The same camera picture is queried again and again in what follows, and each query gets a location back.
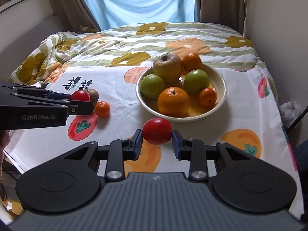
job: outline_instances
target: white bowl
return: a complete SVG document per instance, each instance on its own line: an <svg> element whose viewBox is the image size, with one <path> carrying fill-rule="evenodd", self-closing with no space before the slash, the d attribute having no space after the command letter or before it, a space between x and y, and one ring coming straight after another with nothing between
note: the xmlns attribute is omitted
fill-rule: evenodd
<svg viewBox="0 0 308 231"><path fill-rule="evenodd" d="M211 114L213 114L216 110L218 110L221 105L224 103L226 97L227 97L227 87L226 87L226 83L224 82L224 79L221 77L221 75L213 68L203 64L203 70L207 73L211 83L215 86L216 89L216 93L217 93L217 100L216 100L216 106L214 108L212 108L210 111L201 114L199 116L192 116L192 117L171 117L171 116L167 116L167 115L163 115L159 112L156 112L155 110L151 109L143 100L142 95L140 93L140 84L142 79L149 75L149 74L153 74L153 69L152 67L150 67L149 69L147 69L142 75L141 77L138 79L137 82L137 86L136 86L136 95L137 98L139 100L139 102L141 103L141 105L150 113L152 113L153 115L157 116L157 117L161 117L164 118L168 121L171 122L192 122L192 121L196 121L199 119L202 119L204 117L207 117Z"/></svg>

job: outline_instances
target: bowl rim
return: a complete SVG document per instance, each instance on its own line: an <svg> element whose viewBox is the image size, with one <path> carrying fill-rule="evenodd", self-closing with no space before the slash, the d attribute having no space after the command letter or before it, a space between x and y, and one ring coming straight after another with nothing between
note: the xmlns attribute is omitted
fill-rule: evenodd
<svg viewBox="0 0 308 231"><path fill-rule="evenodd" d="M226 97L227 97L227 86L226 86L226 82L225 80L223 79L223 77L221 76L221 74L214 68L206 65L206 64L203 64L204 66L207 66L208 68L210 68L212 71L214 71L219 77L220 79L222 80L222 83L224 85L224 94L223 96L221 97L221 100L218 102L218 104L212 108L210 111L204 113L204 114L201 114L201 115L197 115L197 116L190 116L190 117L172 117L172 116L167 116L167 115L164 115L164 114L161 114L153 109L151 109L145 102L144 100L142 99L142 96L141 96L141 93L138 89L139 87L139 83L141 82L141 78L143 78L144 74L149 70L149 69L152 69L153 66L149 67L147 70L145 70L142 75L139 77L138 81L137 81L137 84L136 84L136 95L137 95L137 99L138 101L140 102L140 104L150 113L152 113L153 115L157 116L157 117L160 117L160 118L164 118L164 119L167 119L169 121L173 121L173 122L189 122L189 121L195 121L195 120L199 120L199 119L202 119L206 116L209 116L211 115L212 113L214 113L216 110L218 110L221 105L224 103L224 101L226 100Z"/></svg>

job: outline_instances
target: brown kiwi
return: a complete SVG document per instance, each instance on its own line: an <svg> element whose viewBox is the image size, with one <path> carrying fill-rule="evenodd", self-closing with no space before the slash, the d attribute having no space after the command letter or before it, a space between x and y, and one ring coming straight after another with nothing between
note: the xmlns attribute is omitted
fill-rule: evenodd
<svg viewBox="0 0 308 231"><path fill-rule="evenodd" d="M98 92L95 89L89 89L88 93L90 95L90 100L91 100L93 106L95 106L95 104L98 101L98 98L100 97Z"/></svg>

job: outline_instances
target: window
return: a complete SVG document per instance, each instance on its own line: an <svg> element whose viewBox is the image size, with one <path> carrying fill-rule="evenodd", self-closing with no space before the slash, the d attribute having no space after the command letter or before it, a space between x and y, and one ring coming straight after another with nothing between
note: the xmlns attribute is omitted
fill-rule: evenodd
<svg viewBox="0 0 308 231"><path fill-rule="evenodd" d="M194 21L195 0L85 0L102 30L125 24Z"/></svg>

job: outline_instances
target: plastic bag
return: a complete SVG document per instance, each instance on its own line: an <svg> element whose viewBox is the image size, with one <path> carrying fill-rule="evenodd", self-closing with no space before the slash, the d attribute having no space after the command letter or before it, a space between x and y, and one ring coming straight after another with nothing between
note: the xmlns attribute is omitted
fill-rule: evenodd
<svg viewBox="0 0 308 231"><path fill-rule="evenodd" d="M301 115L301 109L295 101L289 101L280 106L282 123L286 127L291 124Z"/></svg>

